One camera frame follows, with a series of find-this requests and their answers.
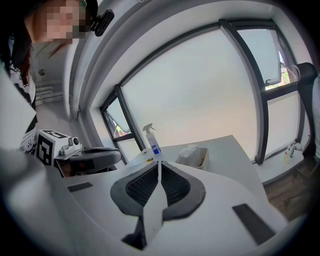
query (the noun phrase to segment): small white bottle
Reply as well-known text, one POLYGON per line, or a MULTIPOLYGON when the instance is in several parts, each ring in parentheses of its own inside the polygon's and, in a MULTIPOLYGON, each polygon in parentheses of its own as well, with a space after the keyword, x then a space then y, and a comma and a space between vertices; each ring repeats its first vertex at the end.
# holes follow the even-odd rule
POLYGON ((149 142, 149 144, 150 144, 150 146, 151 146, 151 148, 153 150, 153 153, 155 155, 157 155, 157 154, 159 154, 161 152, 161 149, 160 149, 160 147, 158 145, 158 142, 156 140, 155 135, 150 131, 150 129, 153 129, 152 123, 150 123, 150 124, 146 125, 145 127, 143 127, 143 131, 146 131, 146 135, 145 136, 146 136, 146 138, 147 138, 147 140, 148 140, 148 142, 149 142))

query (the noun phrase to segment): black and white marker cube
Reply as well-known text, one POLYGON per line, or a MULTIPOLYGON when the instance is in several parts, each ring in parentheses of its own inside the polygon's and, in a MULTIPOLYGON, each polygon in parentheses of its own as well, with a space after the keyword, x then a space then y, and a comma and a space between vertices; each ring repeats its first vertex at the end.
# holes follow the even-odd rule
POLYGON ((68 145, 71 136, 55 130, 38 130, 36 156, 44 165, 53 166, 54 159, 60 154, 63 146, 68 145))

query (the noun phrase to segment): wooden floor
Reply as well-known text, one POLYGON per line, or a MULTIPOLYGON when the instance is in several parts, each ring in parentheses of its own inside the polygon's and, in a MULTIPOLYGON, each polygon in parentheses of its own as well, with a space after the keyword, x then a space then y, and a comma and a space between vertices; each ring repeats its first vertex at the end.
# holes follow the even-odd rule
POLYGON ((298 171, 306 177, 309 177, 314 167, 315 163, 312 160, 304 160, 301 165, 286 176, 264 186, 269 202, 276 207, 288 221, 307 214, 314 201, 312 194, 307 192, 291 199, 290 203, 288 205, 286 204, 289 197, 302 192, 309 184, 306 179, 303 179, 302 176, 298 174, 298 171))

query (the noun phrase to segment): frosted window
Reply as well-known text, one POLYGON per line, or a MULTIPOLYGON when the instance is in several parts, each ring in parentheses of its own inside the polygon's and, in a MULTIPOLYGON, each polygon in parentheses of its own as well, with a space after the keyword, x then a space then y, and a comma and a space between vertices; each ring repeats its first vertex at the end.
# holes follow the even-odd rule
POLYGON ((296 138, 299 119, 298 94, 292 92, 268 101, 269 133, 266 156, 296 138))
POLYGON ((121 128, 125 133, 129 132, 129 126, 126 121, 125 115, 121 109, 119 99, 116 98, 114 102, 107 108, 106 112, 113 119, 113 121, 121 128))
POLYGON ((141 152, 134 138, 119 141, 117 144, 127 162, 130 162, 141 152))
POLYGON ((255 156, 252 88, 238 53, 221 30, 167 51, 123 91, 138 129, 142 132, 153 123, 160 147, 233 135, 250 158, 255 156))
POLYGON ((269 29, 238 30, 257 62, 263 81, 281 82, 281 65, 277 33, 269 29))

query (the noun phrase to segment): spray bottle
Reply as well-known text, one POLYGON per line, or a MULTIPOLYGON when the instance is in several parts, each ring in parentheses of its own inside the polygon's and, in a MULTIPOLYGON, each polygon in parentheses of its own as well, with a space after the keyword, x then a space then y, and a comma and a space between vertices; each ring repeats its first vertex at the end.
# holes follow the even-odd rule
POLYGON ((152 127, 152 123, 146 125, 145 127, 143 127, 143 131, 146 131, 146 138, 148 139, 148 142, 153 150, 153 153, 155 155, 159 154, 161 152, 161 149, 158 145, 158 142, 156 140, 156 137, 155 135, 150 131, 150 129, 153 129, 155 130, 153 127, 152 127))

